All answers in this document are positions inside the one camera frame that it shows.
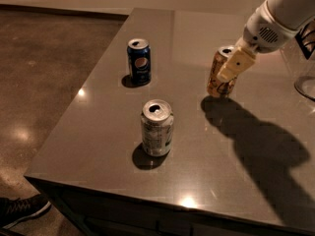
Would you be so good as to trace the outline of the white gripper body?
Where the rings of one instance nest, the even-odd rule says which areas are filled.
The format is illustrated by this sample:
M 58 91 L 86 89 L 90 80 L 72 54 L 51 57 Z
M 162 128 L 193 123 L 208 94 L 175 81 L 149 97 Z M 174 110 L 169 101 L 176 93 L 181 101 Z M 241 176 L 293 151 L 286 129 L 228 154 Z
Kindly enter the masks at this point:
M 248 19 L 236 45 L 253 53 L 276 51 L 296 36 L 295 17 L 292 2 L 266 0 Z

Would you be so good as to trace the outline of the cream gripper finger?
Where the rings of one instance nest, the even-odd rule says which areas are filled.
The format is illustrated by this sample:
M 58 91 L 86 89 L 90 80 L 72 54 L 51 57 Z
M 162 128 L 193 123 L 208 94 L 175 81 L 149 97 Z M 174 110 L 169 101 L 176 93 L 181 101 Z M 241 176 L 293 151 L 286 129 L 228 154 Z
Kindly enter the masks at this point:
M 236 46 L 231 52 L 231 55 L 221 66 L 217 78 L 223 83 L 228 83 L 253 66 L 255 61 L 256 55 L 253 52 L 246 48 Z

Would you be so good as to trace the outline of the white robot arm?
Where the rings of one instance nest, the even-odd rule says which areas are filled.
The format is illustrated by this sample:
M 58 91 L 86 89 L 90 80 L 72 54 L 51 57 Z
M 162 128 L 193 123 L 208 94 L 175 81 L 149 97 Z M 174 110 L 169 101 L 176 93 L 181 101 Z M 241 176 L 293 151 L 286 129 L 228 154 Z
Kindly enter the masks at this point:
M 218 79 L 229 82 L 255 64 L 258 53 L 283 47 L 315 17 L 315 0 L 265 0 L 244 26 Z

